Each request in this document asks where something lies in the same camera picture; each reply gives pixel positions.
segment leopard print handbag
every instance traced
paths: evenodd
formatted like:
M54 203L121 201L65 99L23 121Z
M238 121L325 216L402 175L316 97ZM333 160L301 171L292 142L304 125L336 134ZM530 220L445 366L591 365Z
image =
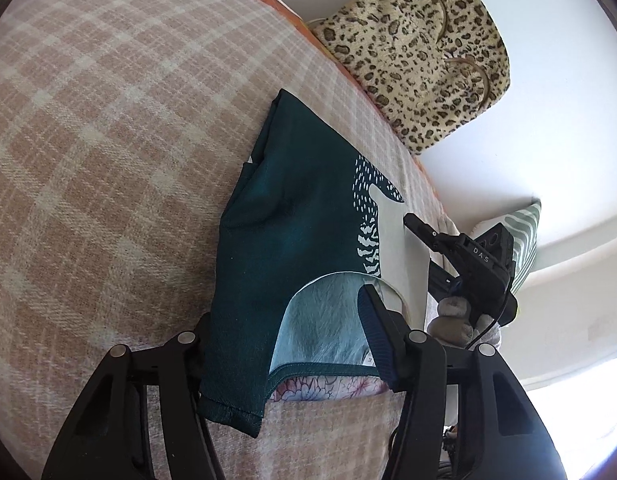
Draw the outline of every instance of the leopard print handbag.
M480 0L353 0L313 33L417 155L495 104L505 44Z

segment striped pillow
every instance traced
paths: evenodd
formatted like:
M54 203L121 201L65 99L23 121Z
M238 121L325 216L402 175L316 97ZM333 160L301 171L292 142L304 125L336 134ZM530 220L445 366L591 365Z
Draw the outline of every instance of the striped pillow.
M515 261L515 278L511 292L516 293L526 280L535 261L536 240L542 204L538 200L533 204L512 213L485 220L477 224L471 231L475 239L484 234L494 225L502 222L513 235L513 259Z

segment white graphic print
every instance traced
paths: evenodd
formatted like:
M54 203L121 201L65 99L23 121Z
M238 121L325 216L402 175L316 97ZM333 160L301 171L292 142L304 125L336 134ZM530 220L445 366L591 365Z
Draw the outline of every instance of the white graphic print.
M380 274L380 235L378 233L378 205L369 195L369 187L375 184L388 198L404 202L402 195L393 184L375 168L365 156L355 161L353 181L353 206L362 213L358 234L357 254L364 260L364 269L372 276Z

